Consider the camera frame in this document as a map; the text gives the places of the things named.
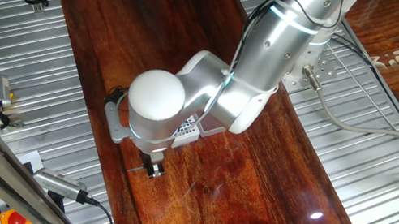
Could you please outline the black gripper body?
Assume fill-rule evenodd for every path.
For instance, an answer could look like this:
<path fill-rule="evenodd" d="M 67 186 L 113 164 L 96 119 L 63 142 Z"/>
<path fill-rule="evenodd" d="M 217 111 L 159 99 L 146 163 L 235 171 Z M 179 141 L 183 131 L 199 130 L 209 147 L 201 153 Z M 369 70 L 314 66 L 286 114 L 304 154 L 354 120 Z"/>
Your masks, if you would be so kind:
<path fill-rule="evenodd" d="M 155 152 L 155 153 L 147 153 L 147 152 L 142 151 L 142 152 L 140 152 L 140 156 L 143 161 L 143 164 L 150 165 L 150 166 L 153 166 L 154 164 L 161 165 L 165 158 L 162 151 Z"/>

